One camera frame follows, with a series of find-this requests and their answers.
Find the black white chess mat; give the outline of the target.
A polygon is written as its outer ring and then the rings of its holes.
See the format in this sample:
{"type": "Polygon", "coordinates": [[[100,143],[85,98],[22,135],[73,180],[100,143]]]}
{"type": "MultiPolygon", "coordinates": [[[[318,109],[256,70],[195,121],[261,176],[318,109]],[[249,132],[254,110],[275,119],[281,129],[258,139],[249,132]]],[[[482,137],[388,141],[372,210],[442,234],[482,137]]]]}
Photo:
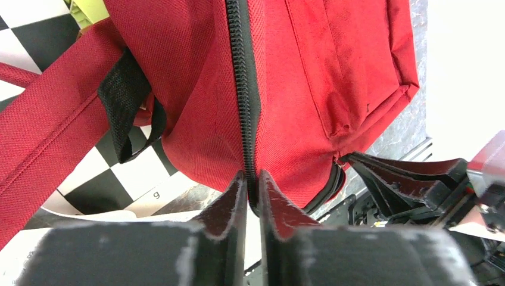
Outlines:
{"type": "MultiPolygon", "coordinates": [[[[75,42],[79,30],[64,1],[2,1],[1,61],[40,73],[75,42]]],[[[210,194],[178,172],[160,144],[119,164],[105,135],[42,210],[67,216],[126,210],[145,217],[200,210],[210,194]]]]}

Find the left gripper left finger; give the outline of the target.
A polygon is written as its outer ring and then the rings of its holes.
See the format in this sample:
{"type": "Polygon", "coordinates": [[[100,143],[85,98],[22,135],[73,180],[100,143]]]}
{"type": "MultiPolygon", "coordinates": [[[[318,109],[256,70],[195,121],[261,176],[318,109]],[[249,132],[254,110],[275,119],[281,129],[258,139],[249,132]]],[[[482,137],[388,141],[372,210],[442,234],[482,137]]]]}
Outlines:
{"type": "Polygon", "coordinates": [[[187,222],[83,222],[50,230],[18,285],[241,285],[247,182],[187,222]]]}

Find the red student backpack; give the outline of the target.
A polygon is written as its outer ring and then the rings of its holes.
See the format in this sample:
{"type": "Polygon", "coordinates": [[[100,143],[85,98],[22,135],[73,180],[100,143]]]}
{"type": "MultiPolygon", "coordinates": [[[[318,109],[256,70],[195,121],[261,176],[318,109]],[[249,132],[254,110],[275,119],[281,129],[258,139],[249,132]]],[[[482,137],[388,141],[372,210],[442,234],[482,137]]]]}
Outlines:
{"type": "Polygon", "coordinates": [[[1,64],[23,92],[1,113],[1,245],[110,133],[150,125],[171,164],[250,206],[268,171],[298,207],[337,192],[419,90],[409,1],[106,1],[42,74],[1,64]]]}

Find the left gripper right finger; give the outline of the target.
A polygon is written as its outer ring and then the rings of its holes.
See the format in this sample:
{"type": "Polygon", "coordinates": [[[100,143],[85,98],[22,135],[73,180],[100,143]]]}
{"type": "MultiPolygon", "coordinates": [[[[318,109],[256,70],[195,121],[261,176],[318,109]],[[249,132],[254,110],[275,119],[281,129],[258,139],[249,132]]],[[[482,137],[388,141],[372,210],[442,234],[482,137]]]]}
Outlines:
{"type": "Polygon", "coordinates": [[[435,228],[321,225],[258,179],[265,285],[475,285],[462,251],[435,228]]]}

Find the packaged ruler set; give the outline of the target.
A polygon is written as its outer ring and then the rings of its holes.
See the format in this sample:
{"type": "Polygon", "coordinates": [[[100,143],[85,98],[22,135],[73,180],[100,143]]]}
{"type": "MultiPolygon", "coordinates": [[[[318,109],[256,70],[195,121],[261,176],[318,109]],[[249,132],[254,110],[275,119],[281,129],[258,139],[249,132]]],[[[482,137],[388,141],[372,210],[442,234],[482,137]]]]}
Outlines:
{"type": "Polygon", "coordinates": [[[36,229],[1,254],[2,285],[243,285],[242,236],[198,221],[36,229]]]}

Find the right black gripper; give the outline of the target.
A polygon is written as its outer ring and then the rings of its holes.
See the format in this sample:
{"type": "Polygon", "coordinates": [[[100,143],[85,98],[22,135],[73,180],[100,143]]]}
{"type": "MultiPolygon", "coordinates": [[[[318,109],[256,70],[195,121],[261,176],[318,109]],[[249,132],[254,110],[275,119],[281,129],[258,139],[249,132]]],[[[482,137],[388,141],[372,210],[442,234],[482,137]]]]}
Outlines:
{"type": "Polygon", "coordinates": [[[342,161],[367,186],[384,219],[439,217],[475,273],[504,272],[504,174],[468,173],[467,161],[401,161],[353,152],[342,161]]]}

